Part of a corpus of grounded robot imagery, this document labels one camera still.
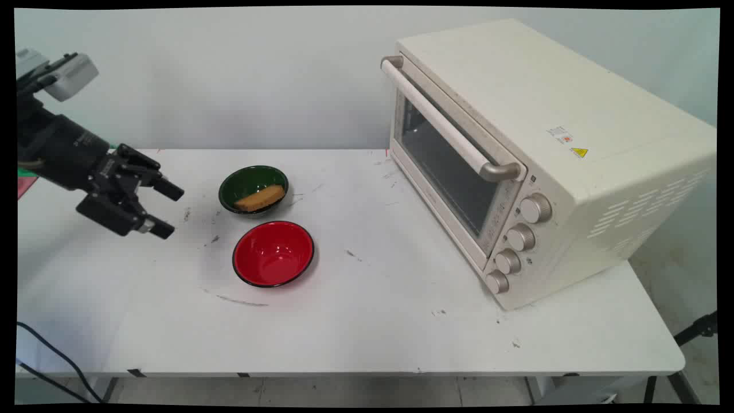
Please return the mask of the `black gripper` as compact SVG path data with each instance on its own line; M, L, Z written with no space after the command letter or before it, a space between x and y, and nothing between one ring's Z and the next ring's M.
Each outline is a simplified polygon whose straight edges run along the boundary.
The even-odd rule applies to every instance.
M128 145L110 144L64 115L53 114L34 97L17 99L18 167L65 190L86 196L76 211L125 237L152 233L167 239L175 227L140 204L140 186L178 201L185 193L161 172L161 164Z

